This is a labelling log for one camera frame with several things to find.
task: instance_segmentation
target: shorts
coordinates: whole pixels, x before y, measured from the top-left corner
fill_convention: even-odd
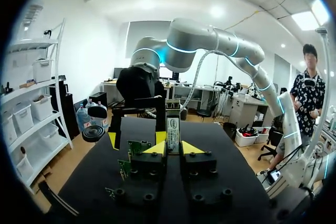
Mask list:
[[[301,133],[301,140],[302,140],[302,147],[305,148],[309,145],[310,140],[311,140],[311,136],[307,136]],[[277,146],[277,148],[275,149],[276,152],[282,156],[284,156],[285,154],[285,140],[284,138],[282,138]]]

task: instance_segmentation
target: wooden floor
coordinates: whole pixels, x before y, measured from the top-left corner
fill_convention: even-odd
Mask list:
[[[187,121],[190,122],[202,122],[201,117],[197,115],[188,115]],[[205,118],[204,123],[212,123],[212,118]],[[69,146],[65,147],[50,163],[51,174],[46,176],[46,181],[49,187],[55,192],[58,193],[64,183],[67,181],[71,173],[77,167],[82,158],[89,152],[89,150],[94,147],[94,144],[85,142],[81,135],[78,135],[72,140],[74,144],[73,150]],[[264,170],[268,167],[269,162],[265,159],[257,161],[258,156],[262,153],[260,148],[263,144],[254,144],[248,147],[238,147],[247,163],[253,169],[254,172]],[[41,192],[37,192],[33,195],[35,202],[40,206],[40,208],[47,212],[50,204],[43,196]]]

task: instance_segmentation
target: black table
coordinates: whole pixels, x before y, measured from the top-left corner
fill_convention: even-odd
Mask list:
[[[128,159],[127,140],[154,143],[155,121],[126,117],[122,120],[121,131],[120,151],[112,148],[109,138],[101,139],[71,174],[59,196],[80,214],[118,221],[113,223],[143,223],[141,211],[117,208],[105,188],[115,189],[122,182],[117,159]],[[181,122],[181,140],[204,151],[212,151],[217,158],[218,172],[227,177],[223,188],[233,190],[233,208],[230,211],[223,209],[222,221],[218,221],[218,216],[213,219],[206,217],[208,223],[273,223],[264,188],[221,126]],[[187,206],[180,159],[169,156],[158,223],[194,223]],[[204,223],[202,218],[199,220],[196,222]]]

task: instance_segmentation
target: white shelf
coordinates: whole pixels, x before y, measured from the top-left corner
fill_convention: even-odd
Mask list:
[[[45,151],[41,152],[41,156],[38,157],[29,157],[29,154],[27,153],[28,160],[33,167],[33,174],[27,179],[27,181],[24,181],[24,183],[27,186],[30,186],[34,179],[37,177],[37,175],[43,170],[43,168],[68,144],[68,141],[65,137],[59,136],[62,140],[62,143],[53,151]]]
[[[33,118],[34,126],[31,127],[28,131],[23,133],[22,135],[18,136],[18,138],[8,147],[9,153],[13,152],[25,139],[30,137],[32,134],[34,134],[36,131],[38,131],[43,126],[47,125],[48,123],[52,122],[56,118],[60,116],[60,113],[53,113],[48,118],[44,119],[43,121],[38,121],[35,118]]]
[[[43,81],[43,82],[39,82],[37,84],[34,84],[34,85],[32,85],[28,88],[22,88],[22,89],[14,90],[13,92],[1,97],[1,104],[4,104],[4,103],[10,101],[11,99],[16,98],[16,97],[18,97],[22,94],[27,93],[27,92],[31,92],[33,90],[40,89],[40,88],[43,88],[43,87],[46,87],[46,86],[49,86],[49,85],[52,85],[52,84],[55,84],[55,80]]]
[[[7,48],[8,53],[46,49],[51,45],[58,43],[56,39],[37,38],[37,39],[22,39],[10,44]]]

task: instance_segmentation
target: floral shirt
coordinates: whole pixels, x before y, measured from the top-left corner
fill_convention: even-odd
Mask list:
[[[296,76],[290,93],[302,103],[302,106],[296,112],[301,133],[312,136],[315,119],[310,116],[309,112],[322,108],[326,85],[320,76],[317,76],[316,86],[314,88],[306,87],[303,82],[304,78],[310,78],[307,70]]]

